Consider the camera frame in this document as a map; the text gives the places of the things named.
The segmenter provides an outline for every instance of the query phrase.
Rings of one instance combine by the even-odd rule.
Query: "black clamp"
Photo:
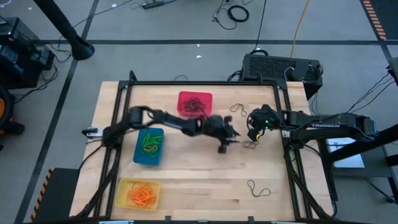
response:
[[[164,217],[164,223],[165,224],[171,224],[171,222],[172,222],[172,217],[170,215],[166,215]]]
[[[133,85],[135,81],[137,81],[136,74],[132,70],[130,70],[129,85]]]
[[[254,224],[254,217],[248,217],[248,223]]]
[[[81,133],[87,138],[91,139],[95,137],[102,137],[103,131],[95,127],[88,127],[87,129],[81,130]]]

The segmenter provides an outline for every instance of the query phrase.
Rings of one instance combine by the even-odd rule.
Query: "gray floor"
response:
[[[76,24],[88,16],[93,0],[56,2],[70,22]],[[96,12],[110,8],[112,3],[122,2],[100,0]],[[256,0],[248,5],[250,19],[232,31],[223,30],[211,21],[219,3],[178,0],[148,11],[141,8],[132,11],[126,4],[96,16],[87,39],[256,39],[263,1]],[[304,5],[305,0],[268,0],[261,39],[292,40]],[[41,39],[60,37],[32,0],[13,0],[5,8],[0,8],[0,14],[20,17]],[[232,25],[224,14],[220,17],[226,26]],[[82,23],[76,30],[81,33],[84,25]],[[298,39],[377,40],[359,0],[311,1]],[[288,57],[291,50],[291,45],[259,47],[270,55],[282,57]],[[190,80],[226,80],[240,69],[244,54],[252,50],[253,45],[95,45],[95,48],[92,58],[78,62],[32,202],[36,200],[49,168],[79,166],[86,141],[80,131],[91,124],[102,81],[125,80],[130,70],[135,71],[139,80],[171,80],[177,75],[186,75]],[[398,56],[398,46],[389,46],[389,50],[393,56]],[[387,60],[378,45],[297,45],[294,57],[317,59],[324,65],[324,86],[319,91],[318,100],[318,109],[322,113],[347,110],[386,74]],[[0,138],[0,143],[5,145],[0,152],[0,177],[3,180],[0,194],[2,201],[7,202],[0,205],[1,223],[14,222],[71,61],[57,63],[59,74],[56,81],[46,90],[33,93],[16,105],[15,119],[26,125],[25,133]],[[371,116],[379,129],[396,124],[397,94],[398,88],[391,85],[359,113]],[[396,153],[397,147],[392,144],[386,146],[389,154]],[[386,179],[372,181],[391,193]],[[338,218],[373,223],[394,223],[398,219],[398,208],[385,203],[382,196],[364,181],[338,177],[336,186],[340,199]],[[25,220],[28,220],[32,208],[33,203]]]

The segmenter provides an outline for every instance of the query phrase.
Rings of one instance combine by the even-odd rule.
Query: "blue container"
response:
[[[160,145],[157,151],[155,151],[153,154],[147,154],[142,152],[142,142],[144,142],[144,138],[147,136],[147,134],[162,135],[162,139],[160,140]],[[134,157],[132,158],[132,160],[138,164],[158,166],[162,158],[163,143],[164,143],[163,129],[149,128],[149,129],[140,130],[138,133],[136,151],[134,152]]]

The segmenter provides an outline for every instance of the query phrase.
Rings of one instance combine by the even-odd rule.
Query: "yellow container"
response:
[[[134,188],[140,187],[142,185],[148,185],[149,187],[151,187],[156,197],[155,202],[152,205],[148,205],[148,207],[142,207],[137,205],[127,196],[127,193],[129,192],[129,190],[131,190],[133,185]],[[154,211],[159,202],[159,194],[160,194],[160,183],[158,181],[135,179],[135,178],[122,178],[119,183],[118,194],[116,196],[114,204],[119,208],[132,208],[132,209],[139,209],[146,211]]]

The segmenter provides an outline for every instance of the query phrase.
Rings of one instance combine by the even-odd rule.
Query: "wooden tabletop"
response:
[[[117,86],[117,82],[103,82],[93,126],[109,126]],[[292,109],[309,113],[302,83],[288,83],[288,89]],[[132,89],[130,106],[147,105],[178,115],[177,100],[180,91],[213,94],[212,114],[232,115],[234,129],[241,134],[238,137],[239,141],[248,140],[246,118],[242,117],[239,111],[230,112],[231,106],[242,103],[248,113],[263,104],[268,104],[276,110],[274,92],[270,86],[140,85]],[[171,215],[173,220],[247,220],[248,216],[254,216],[255,220],[259,221],[294,220],[279,131],[266,131],[255,149],[248,149],[237,143],[230,145],[226,154],[218,154],[220,142],[217,139],[206,136],[191,138],[176,129],[161,125],[155,127],[160,127],[165,132],[164,153],[160,166],[147,167],[132,161],[138,132],[129,133],[123,142],[118,184],[120,178],[126,177],[159,181],[159,206],[153,212],[113,206],[112,219],[164,220],[166,215]],[[99,145],[99,142],[87,145],[85,157]],[[317,148],[316,142],[309,142],[309,145]],[[104,152],[105,150],[98,151],[83,166],[70,215],[76,215],[98,188]],[[301,155],[309,191],[323,209],[332,214],[333,209],[319,156],[306,148],[301,150]],[[272,192],[271,195],[253,197],[247,185],[249,179],[256,182],[255,193],[268,188]],[[101,214],[104,214],[107,198],[106,192]],[[299,190],[298,200],[301,216],[305,217]]]

